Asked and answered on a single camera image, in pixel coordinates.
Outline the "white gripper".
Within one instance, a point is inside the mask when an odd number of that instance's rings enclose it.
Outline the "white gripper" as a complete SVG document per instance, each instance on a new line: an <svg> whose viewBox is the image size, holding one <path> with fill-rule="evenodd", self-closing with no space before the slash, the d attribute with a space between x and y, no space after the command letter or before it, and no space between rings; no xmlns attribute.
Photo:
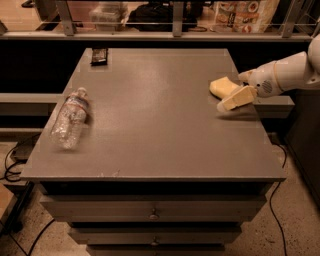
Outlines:
<svg viewBox="0 0 320 256"><path fill-rule="evenodd" d="M256 69L241 72L238 78L251 86L240 86L218 104L219 112L227 112L237 107L252 103L257 94L261 98L278 96L282 93L275 75L275 61L261 65Z"/></svg>

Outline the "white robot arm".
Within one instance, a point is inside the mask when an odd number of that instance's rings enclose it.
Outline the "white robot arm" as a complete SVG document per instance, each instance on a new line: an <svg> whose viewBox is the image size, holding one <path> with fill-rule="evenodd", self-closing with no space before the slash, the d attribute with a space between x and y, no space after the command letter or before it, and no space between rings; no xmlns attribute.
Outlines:
<svg viewBox="0 0 320 256"><path fill-rule="evenodd" d="M278 96L293 89L320 87L320 35L312 39L308 51L272 61L238 75L242 85L222 77L210 83L209 91L220 99L219 112L252 103L257 97Z"/></svg>

